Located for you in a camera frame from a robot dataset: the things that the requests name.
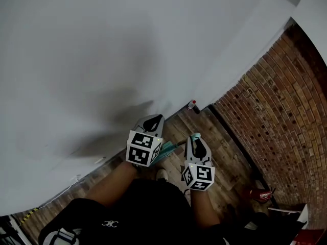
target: white sneaker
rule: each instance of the white sneaker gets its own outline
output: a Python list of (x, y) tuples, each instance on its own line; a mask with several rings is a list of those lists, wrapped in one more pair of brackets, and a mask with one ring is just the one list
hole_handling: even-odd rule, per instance
[(165, 169), (160, 169), (160, 170), (158, 170), (155, 179), (156, 179), (156, 181), (159, 179), (165, 179), (166, 181), (168, 181), (168, 173), (166, 172)]

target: black cloth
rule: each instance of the black cloth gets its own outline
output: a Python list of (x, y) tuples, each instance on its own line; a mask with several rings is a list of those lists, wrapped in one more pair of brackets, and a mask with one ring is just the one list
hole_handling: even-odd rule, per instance
[(196, 228), (183, 193), (165, 181), (134, 180), (110, 209), (88, 199), (75, 199), (40, 233), (39, 244), (61, 228), (82, 229), (80, 244), (109, 244), (139, 241), (167, 243), (214, 241), (225, 245), (218, 226)]

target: person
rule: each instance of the person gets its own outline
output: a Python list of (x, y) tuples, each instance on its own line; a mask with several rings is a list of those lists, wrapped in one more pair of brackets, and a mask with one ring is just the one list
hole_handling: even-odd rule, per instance
[(122, 162), (83, 199), (69, 203), (39, 235), (39, 244), (212, 241), (227, 244), (207, 191), (191, 190), (191, 206), (160, 169), (156, 181), (135, 179)]

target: white wall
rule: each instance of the white wall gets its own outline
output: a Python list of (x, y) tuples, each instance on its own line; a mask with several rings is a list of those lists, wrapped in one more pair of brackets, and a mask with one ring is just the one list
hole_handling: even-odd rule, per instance
[(327, 0), (301, 0), (292, 18), (305, 31), (327, 64)]
[(260, 1), (197, 87), (200, 109), (222, 97), (269, 50), (294, 9), (287, 0)]
[(251, 29), (253, 12), (264, 21), (252, 28), (268, 28), (258, 5), (0, 0), (0, 215), (40, 205), (122, 150), (139, 117), (169, 116), (193, 97), (205, 106), (226, 90), (247, 61), (239, 70), (213, 66)]

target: yellow black tape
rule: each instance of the yellow black tape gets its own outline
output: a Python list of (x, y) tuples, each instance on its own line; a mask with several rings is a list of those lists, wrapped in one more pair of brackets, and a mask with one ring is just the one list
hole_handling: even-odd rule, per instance
[(38, 210), (38, 208), (34, 208), (33, 210), (30, 210), (29, 213), (27, 213), (20, 222), (22, 224), (25, 223), (29, 219), (29, 217), (31, 217), (31, 215), (34, 213), (34, 211), (37, 211), (37, 210)]

